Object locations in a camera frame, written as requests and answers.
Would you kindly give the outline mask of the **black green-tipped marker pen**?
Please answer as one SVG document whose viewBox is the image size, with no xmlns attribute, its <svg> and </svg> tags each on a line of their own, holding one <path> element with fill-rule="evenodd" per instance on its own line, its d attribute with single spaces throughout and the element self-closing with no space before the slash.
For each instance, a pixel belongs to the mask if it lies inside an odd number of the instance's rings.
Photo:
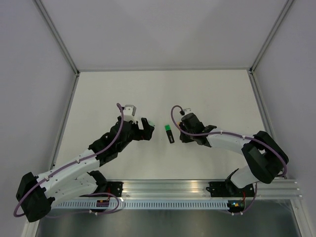
<svg viewBox="0 0 316 237">
<path fill-rule="evenodd" d="M 172 131 L 171 130 L 166 131 L 166 134 L 167 134 L 167 137 L 168 137 L 170 144 L 173 144 L 175 142 L 175 140 L 174 140 Z"/>
</svg>

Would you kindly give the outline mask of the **pale green highlighter pen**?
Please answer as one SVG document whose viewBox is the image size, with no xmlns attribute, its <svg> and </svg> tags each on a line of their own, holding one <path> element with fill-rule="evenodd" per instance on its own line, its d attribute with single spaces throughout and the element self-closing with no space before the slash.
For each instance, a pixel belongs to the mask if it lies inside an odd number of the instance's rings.
<svg viewBox="0 0 316 237">
<path fill-rule="evenodd" d="M 152 121 L 147 120 L 147 122 L 148 122 L 148 125 L 149 125 L 150 127 L 155 127 L 155 124 L 154 124 Z"/>
</svg>

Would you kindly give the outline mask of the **green pen cap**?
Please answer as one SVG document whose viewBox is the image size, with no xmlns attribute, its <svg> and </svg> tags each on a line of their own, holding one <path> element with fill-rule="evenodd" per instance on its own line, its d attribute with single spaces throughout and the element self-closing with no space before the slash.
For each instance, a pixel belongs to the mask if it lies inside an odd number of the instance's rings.
<svg viewBox="0 0 316 237">
<path fill-rule="evenodd" d="M 170 127 L 170 125 L 169 125 L 169 124 L 165 125 L 165 126 L 164 126 L 164 128 L 165 128 L 165 131 L 169 131 L 169 130 L 171 130 L 171 127 Z"/>
</svg>

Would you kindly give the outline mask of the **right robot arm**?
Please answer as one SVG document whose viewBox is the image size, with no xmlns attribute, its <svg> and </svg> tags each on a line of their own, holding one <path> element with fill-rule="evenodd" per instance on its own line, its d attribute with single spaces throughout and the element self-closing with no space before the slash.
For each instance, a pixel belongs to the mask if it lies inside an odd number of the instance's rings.
<svg viewBox="0 0 316 237">
<path fill-rule="evenodd" d="M 196 142 L 200 146 L 221 148 L 244 156 L 247 165 L 233 171 L 224 181 L 230 196 L 238 195 L 243 188 L 257 182 L 269 184 L 286 172 L 289 158 L 267 132 L 246 136 L 213 125 L 205 126 L 190 109 L 180 114 L 183 143 Z"/>
</svg>

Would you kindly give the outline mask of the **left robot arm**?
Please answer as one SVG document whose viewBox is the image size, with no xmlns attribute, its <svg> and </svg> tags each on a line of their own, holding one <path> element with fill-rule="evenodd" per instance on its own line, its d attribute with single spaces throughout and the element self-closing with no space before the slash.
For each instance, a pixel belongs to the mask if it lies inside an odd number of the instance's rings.
<svg viewBox="0 0 316 237">
<path fill-rule="evenodd" d="M 133 117 L 119 116 L 110 131 L 95 140 L 73 160 L 47 172 L 22 176 L 14 209 L 14 217 L 25 216 L 29 222 L 45 217 L 62 202 L 80 196 L 107 192 L 107 179 L 98 168 L 118 157 L 132 141 L 149 141 L 154 132 L 146 118 L 136 121 Z"/>
</svg>

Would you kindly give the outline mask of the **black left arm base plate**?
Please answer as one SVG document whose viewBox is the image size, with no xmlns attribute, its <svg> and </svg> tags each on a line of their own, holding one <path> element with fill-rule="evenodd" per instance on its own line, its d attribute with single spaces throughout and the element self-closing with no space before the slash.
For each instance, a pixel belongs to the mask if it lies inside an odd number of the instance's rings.
<svg viewBox="0 0 316 237">
<path fill-rule="evenodd" d="M 120 198 L 123 191 L 123 182 L 110 181 L 107 183 L 106 191 Z"/>
</svg>

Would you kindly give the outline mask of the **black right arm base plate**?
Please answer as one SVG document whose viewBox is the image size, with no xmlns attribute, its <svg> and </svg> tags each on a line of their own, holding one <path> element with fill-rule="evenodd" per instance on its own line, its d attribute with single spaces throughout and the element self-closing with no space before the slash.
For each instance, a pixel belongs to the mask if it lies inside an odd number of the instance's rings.
<svg viewBox="0 0 316 237">
<path fill-rule="evenodd" d="M 243 198 L 254 197 L 255 189 L 253 184 L 244 188 L 237 188 L 233 184 L 225 181 L 213 181 L 208 183 L 206 190 L 210 192 L 212 198 Z"/>
</svg>

